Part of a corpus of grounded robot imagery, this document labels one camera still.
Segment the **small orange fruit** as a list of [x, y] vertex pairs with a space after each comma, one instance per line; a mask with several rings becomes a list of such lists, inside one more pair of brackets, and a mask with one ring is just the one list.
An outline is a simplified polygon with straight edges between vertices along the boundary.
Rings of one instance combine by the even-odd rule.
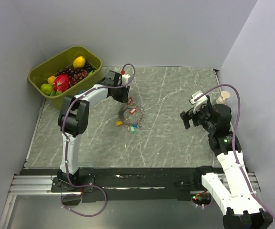
[[47, 83], [50, 84], [50, 85], [53, 85], [54, 81], [55, 81], [55, 76], [50, 76], [48, 79], [47, 79]]

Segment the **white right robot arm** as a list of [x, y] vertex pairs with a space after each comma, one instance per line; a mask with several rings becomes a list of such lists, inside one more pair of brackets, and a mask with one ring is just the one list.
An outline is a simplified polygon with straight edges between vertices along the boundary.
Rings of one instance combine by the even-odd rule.
[[222, 166], [228, 187], [221, 182], [211, 166], [196, 169], [193, 184], [206, 189], [223, 214], [226, 229], [266, 229], [272, 215], [255, 200], [255, 192], [248, 180], [242, 149], [231, 131], [231, 109], [224, 104], [212, 105], [201, 91], [192, 95], [192, 108], [180, 114], [186, 129], [201, 126], [208, 133], [210, 149]]

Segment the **red dragon fruit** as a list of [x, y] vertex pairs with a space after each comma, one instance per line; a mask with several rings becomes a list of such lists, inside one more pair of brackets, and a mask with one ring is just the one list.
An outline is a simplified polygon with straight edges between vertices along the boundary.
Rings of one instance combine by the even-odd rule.
[[56, 94], [61, 94], [69, 88], [69, 85], [69, 76], [66, 74], [62, 74], [55, 78], [55, 81], [53, 83], [53, 90]]

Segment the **yellow lemon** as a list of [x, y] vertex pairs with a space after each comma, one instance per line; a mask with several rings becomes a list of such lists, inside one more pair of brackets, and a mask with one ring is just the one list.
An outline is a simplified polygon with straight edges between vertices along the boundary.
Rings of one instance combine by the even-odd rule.
[[74, 68], [83, 68], [85, 66], [86, 59], [83, 56], [77, 57], [73, 62]]

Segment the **aluminium rail frame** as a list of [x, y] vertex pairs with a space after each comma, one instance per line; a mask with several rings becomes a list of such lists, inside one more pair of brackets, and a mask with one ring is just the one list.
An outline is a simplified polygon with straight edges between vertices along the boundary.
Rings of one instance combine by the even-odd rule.
[[12, 179], [0, 218], [0, 229], [40, 229], [60, 206], [61, 193], [51, 191], [54, 175]]

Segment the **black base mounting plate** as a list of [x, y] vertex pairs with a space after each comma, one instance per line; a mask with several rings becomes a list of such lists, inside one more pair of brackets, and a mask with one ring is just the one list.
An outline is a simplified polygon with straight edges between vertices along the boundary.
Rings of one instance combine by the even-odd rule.
[[21, 176], [52, 176], [53, 193], [61, 193], [67, 205], [104, 200], [190, 201], [191, 195], [202, 192], [203, 171], [223, 174], [222, 168], [81, 168], [80, 187], [69, 186], [57, 178], [57, 169], [23, 169]]

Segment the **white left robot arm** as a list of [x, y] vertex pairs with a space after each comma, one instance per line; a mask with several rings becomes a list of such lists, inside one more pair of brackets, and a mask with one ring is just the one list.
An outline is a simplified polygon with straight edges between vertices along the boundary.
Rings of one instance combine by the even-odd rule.
[[126, 103], [130, 82], [134, 76], [109, 71], [107, 77], [95, 83], [89, 90], [75, 95], [66, 96], [58, 117], [63, 137], [63, 157], [57, 172], [57, 178], [62, 186], [73, 192], [81, 186], [79, 178], [78, 154], [82, 134], [86, 131], [89, 120], [89, 110], [104, 99]]

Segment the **olive green plastic bin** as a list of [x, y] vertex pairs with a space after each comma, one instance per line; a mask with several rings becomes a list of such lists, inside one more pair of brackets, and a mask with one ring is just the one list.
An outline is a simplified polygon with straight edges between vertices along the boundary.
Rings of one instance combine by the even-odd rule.
[[67, 95], [76, 95], [102, 79], [102, 61], [83, 46], [73, 46], [40, 64], [28, 75], [29, 82], [61, 109]]

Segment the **soap pump bottle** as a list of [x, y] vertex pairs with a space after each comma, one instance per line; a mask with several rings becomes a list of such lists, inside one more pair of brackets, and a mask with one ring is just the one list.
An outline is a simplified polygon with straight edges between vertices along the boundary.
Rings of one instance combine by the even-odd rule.
[[221, 91], [220, 96], [216, 99], [216, 104], [226, 105], [226, 101], [231, 97], [228, 91]]

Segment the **dark red grape bunch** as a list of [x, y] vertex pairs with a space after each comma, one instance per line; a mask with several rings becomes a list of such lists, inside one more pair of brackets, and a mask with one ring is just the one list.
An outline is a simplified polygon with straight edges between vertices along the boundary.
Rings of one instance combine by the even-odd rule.
[[63, 68], [59, 70], [55, 76], [67, 75], [69, 78], [69, 86], [72, 87], [86, 77], [90, 76], [95, 72], [95, 70], [96, 68], [87, 62], [82, 68], [74, 68], [73, 66]]

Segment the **yellow key tag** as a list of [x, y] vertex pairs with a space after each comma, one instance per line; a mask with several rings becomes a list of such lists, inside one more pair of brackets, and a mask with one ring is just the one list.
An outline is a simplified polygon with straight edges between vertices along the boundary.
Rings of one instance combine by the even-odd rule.
[[122, 121], [117, 121], [117, 122], [116, 122], [116, 126], [121, 126], [121, 125], [123, 125], [123, 122], [122, 122]]

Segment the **green lime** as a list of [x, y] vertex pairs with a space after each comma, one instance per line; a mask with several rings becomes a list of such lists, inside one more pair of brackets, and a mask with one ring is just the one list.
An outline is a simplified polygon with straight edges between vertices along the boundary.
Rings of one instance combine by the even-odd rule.
[[44, 83], [41, 85], [40, 90], [43, 94], [50, 96], [53, 91], [53, 87], [49, 83]]

